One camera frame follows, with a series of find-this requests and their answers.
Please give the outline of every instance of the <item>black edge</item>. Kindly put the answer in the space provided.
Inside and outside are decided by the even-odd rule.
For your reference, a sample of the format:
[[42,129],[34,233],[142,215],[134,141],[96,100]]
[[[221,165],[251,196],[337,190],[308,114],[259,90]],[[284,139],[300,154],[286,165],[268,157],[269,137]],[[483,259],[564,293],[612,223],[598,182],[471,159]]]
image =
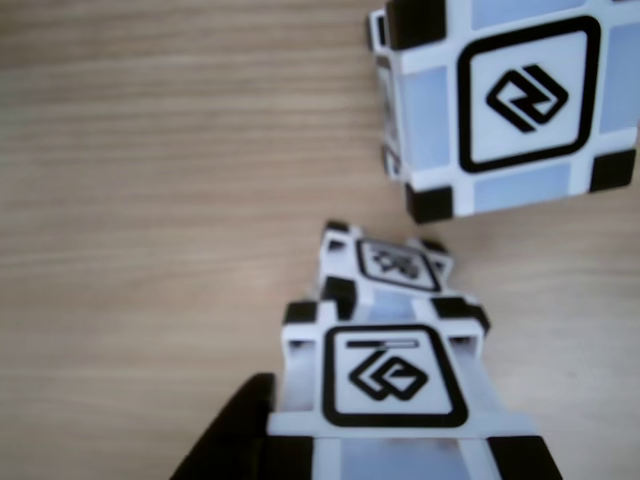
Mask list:
[[596,157],[593,161],[589,192],[601,192],[603,190],[626,187],[633,178],[635,162],[635,150],[626,150]]
[[318,304],[316,302],[291,302],[287,305],[283,324],[314,323]]
[[313,438],[268,437],[261,459],[258,480],[311,480]]
[[502,480],[562,480],[542,437],[490,437],[487,443]]
[[171,480],[252,478],[259,468],[274,392],[275,375],[251,377],[205,430]]
[[324,231],[333,230],[335,232],[349,233],[349,224],[341,220],[329,220],[324,226]]
[[427,45],[447,36],[445,0],[392,0],[385,12],[393,50]]
[[470,305],[463,297],[432,298],[431,304],[442,320],[475,318],[482,326],[485,336],[491,329],[491,323],[484,309],[479,305]]
[[409,215],[418,224],[453,217],[453,189],[451,187],[415,192],[411,185],[406,184],[405,200]]
[[327,277],[322,287],[321,297],[323,300],[336,302],[339,320],[351,320],[358,301],[358,291],[353,280]]

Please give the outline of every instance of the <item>wooden table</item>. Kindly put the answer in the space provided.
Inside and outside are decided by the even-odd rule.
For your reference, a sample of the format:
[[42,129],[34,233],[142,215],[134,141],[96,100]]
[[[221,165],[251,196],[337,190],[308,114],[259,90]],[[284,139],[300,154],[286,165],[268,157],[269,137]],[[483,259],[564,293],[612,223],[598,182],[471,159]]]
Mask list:
[[638,478],[640,190],[415,228],[379,160],[379,5],[2,1],[2,478],[167,478],[279,372],[328,217],[442,238],[565,478]]

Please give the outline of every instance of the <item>cube face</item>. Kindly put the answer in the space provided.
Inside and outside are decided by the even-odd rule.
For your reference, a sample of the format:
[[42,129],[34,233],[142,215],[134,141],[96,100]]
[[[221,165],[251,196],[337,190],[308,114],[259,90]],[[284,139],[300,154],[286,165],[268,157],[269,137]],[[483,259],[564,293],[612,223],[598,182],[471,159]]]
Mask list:
[[390,177],[417,223],[588,193],[596,158],[635,149],[638,0],[511,3],[450,0],[445,39],[374,42]]
[[458,427],[467,407],[436,330],[336,327],[327,333],[323,410],[342,426]]
[[418,239],[399,245],[367,238],[356,227],[327,229],[318,296],[338,302],[345,321],[406,321],[413,318],[413,299],[454,294],[447,286],[452,267],[448,254],[430,250]]
[[440,284],[424,251],[363,239],[356,243],[360,272],[374,282],[439,292]]

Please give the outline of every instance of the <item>black square border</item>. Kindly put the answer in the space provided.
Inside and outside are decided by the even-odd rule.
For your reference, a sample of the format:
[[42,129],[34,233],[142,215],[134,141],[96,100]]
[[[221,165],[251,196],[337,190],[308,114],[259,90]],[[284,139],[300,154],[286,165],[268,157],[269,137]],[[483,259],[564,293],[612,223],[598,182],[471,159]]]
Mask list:
[[[424,263],[424,265],[427,267],[427,271],[429,272],[429,276],[431,277],[431,280],[433,281],[433,288],[422,288],[422,287],[416,287],[413,285],[406,285],[404,283],[401,282],[393,282],[393,281],[388,281],[388,280],[381,280],[379,278],[376,278],[372,275],[369,275],[369,273],[367,273],[367,269],[365,268],[365,262],[364,262],[364,256],[362,254],[362,244],[363,243],[375,243],[378,245],[384,245],[384,246],[388,246],[388,247],[392,247],[392,248],[396,248],[396,249],[406,249],[406,250],[412,250],[413,252],[416,252],[420,258],[422,259],[422,262]],[[402,288],[410,288],[412,290],[418,290],[420,292],[429,292],[429,293],[439,293],[442,290],[442,287],[440,287],[440,282],[438,282],[438,277],[436,276],[436,274],[433,271],[433,268],[431,267],[431,262],[429,261],[429,259],[427,258],[427,256],[424,254],[423,251],[418,250],[417,248],[413,248],[413,247],[409,247],[406,245],[395,245],[393,243],[388,243],[388,242],[381,242],[379,240],[370,240],[368,238],[361,238],[356,242],[356,251],[358,252],[358,266],[360,267],[360,273],[365,276],[366,278],[368,278],[369,280],[372,280],[374,282],[379,282],[379,283],[388,283],[389,285],[395,285],[398,287],[402,287]]]
[[[447,414],[343,414],[335,406],[335,350],[334,341],[341,332],[389,332],[389,331],[421,331],[431,340],[433,351],[438,361],[452,410]],[[440,335],[427,325],[382,325],[334,327],[324,339],[324,378],[322,391],[322,413],[332,424],[339,427],[385,427],[385,428],[456,428],[464,425],[469,418],[469,410],[458,385],[456,375],[444,349]]]
[[[471,60],[473,57],[479,53],[580,31],[587,35],[587,58],[580,128],[576,141],[560,147],[503,157],[480,164],[474,163],[471,158]],[[593,17],[583,16],[503,33],[476,40],[467,45],[458,58],[458,142],[460,149],[460,166],[462,169],[469,173],[480,173],[487,170],[569,155],[580,150],[585,143],[587,143],[591,135],[591,123],[593,121],[598,80],[600,37],[601,29],[598,21]]]

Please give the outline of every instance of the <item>black corner cap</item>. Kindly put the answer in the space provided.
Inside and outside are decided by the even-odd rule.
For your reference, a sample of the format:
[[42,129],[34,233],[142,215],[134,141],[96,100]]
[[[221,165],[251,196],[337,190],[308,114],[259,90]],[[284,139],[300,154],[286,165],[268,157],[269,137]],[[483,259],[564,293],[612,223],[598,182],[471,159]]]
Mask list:
[[351,320],[358,299],[356,283],[345,278],[327,277],[322,299],[336,302],[340,320]]
[[589,192],[600,192],[629,185],[633,177],[635,161],[635,150],[596,157],[593,162]]
[[415,192],[405,185],[407,211],[416,223],[435,222],[453,217],[453,189],[451,187]]
[[338,240],[331,240],[329,242],[329,251],[330,252],[339,252],[340,250],[344,250],[344,247],[346,247],[347,244],[344,242],[340,242]]
[[502,480],[562,480],[542,437],[487,439]]
[[287,305],[283,324],[314,323],[318,304],[316,302],[291,302]]
[[475,318],[482,326],[485,336],[491,330],[491,323],[484,309],[479,305],[469,305],[463,297],[436,297],[431,299],[431,303],[442,320]]
[[336,232],[349,233],[349,224],[340,220],[329,220],[325,224],[324,230],[334,230]]
[[447,36],[445,0],[392,0],[387,2],[386,17],[393,50],[426,45]]
[[436,240],[429,240],[428,238],[421,238],[420,242],[427,250],[431,250],[433,252],[444,253],[445,255],[449,255],[449,251],[442,245],[440,242]]
[[312,458],[311,437],[268,437],[258,480],[311,480]]

